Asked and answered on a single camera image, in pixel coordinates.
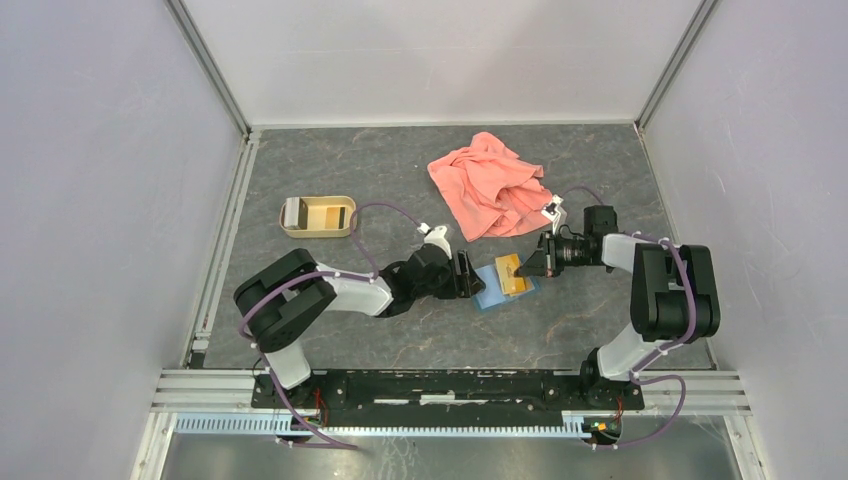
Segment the blue card holder wallet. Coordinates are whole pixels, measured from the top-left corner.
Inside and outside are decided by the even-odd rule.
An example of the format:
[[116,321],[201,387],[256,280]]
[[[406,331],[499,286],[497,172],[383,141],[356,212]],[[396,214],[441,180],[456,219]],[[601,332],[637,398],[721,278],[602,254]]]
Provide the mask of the blue card holder wallet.
[[531,277],[526,281],[527,289],[524,292],[514,295],[505,294],[501,290],[494,264],[477,268],[475,273],[485,284],[485,288],[472,297],[474,305],[480,312],[485,312],[500,305],[517,301],[522,297],[533,295],[539,291],[537,279],[535,277]]

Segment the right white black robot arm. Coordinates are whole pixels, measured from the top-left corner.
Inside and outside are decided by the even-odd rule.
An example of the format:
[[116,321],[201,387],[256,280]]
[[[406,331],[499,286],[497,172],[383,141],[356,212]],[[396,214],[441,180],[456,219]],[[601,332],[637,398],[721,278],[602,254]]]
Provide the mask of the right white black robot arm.
[[516,274],[553,278],[568,267],[603,267],[631,276],[629,324],[611,342],[592,350],[581,365],[577,392],[591,408],[612,401],[617,384],[635,381],[660,357],[709,338],[720,327],[709,248],[623,233],[609,205],[585,208],[580,233],[565,225],[543,233]]

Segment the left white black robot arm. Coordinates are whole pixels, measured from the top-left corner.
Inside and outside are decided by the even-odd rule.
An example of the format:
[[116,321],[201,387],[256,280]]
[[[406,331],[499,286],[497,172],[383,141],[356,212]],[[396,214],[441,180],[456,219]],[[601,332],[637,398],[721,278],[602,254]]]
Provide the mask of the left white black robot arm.
[[314,394],[312,368],[300,337],[323,313],[389,318],[407,312],[422,298],[470,299],[485,290],[464,250],[449,254],[424,244],[372,278],[331,268],[298,248],[244,281],[233,301],[242,315],[240,334],[255,344],[275,376],[278,397],[297,408]]

